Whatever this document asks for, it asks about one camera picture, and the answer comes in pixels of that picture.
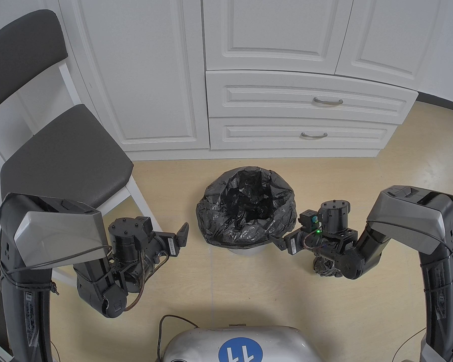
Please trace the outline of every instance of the dark baseboard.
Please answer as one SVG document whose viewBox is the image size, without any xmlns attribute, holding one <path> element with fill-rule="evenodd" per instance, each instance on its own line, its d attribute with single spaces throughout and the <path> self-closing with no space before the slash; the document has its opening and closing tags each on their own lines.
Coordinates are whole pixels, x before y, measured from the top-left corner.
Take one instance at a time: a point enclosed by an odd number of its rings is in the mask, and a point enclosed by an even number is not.
<svg viewBox="0 0 453 362">
<path fill-rule="evenodd" d="M 419 93 L 416 100 L 453 110 L 453 102 L 451 100 L 446 100 L 435 95 Z"/>
</svg>

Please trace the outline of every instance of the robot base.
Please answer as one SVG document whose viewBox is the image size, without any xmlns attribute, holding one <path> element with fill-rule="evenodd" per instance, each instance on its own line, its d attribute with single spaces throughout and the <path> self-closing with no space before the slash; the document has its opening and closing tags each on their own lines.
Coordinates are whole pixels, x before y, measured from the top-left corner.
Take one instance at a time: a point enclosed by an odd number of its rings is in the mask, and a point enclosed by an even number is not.
<svg viewBox="0 0 453 362">
<path fill-rule="evenodd" d="M 302 333 L 285 326 L 192 329 L 173 338 L 164 362 L 323 362 Z"/>
</svg>

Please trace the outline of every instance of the drawer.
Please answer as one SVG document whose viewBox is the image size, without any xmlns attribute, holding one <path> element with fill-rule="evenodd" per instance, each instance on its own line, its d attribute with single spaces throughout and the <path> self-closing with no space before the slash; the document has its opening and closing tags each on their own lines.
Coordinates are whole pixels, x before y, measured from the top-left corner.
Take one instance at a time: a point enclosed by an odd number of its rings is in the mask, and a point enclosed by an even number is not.
<svg viewBox="0 0 453 362">
<path fill-rule="evenodd" d="M 394 124 L 316 118 L 210 118 L 218 149 L 382 149 Z"/>
<path fill-rule="evenodd" d="M 301 117 L 402 124 L 413 90 L 332 75 L 206 71 L 209 117 Z"/>
</svg>

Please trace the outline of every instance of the gray chair backrest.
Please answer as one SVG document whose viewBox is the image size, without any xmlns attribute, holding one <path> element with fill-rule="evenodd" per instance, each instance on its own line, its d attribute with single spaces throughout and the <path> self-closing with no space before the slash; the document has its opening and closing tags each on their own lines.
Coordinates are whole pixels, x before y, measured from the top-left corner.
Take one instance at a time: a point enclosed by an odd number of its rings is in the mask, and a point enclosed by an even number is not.
<svg viewBox="0 0 453 362">
<path fill-rule="evenodd" d="M 0 103 L 65 58 L 64 35 L 53 11 L 31 12 L 7 24 L 0 30 Z"/>
</svg>

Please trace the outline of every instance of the chair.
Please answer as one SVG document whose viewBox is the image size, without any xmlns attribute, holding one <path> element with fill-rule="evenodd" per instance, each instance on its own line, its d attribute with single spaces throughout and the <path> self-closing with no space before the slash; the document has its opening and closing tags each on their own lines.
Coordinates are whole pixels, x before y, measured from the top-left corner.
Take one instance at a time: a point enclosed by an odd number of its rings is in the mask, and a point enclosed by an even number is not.
<svg viewBox="0 0 453 362">
<path fill-rule="evenodd" d="M 31 12 L 0 30 L 0 104 L 53 65 L 74 103 L 8 160 L 0 155 L 2 198 L 9 192 L 69 198 L 104 215 L 132 196 L 161 231 L 133 179 L 133 163 L 81 104 L 66 58 L 62 29 L 50 10 Z M 75 286 L 75 279 L 60 270 L 54 269 L 54 277 Z"/>
</svg>

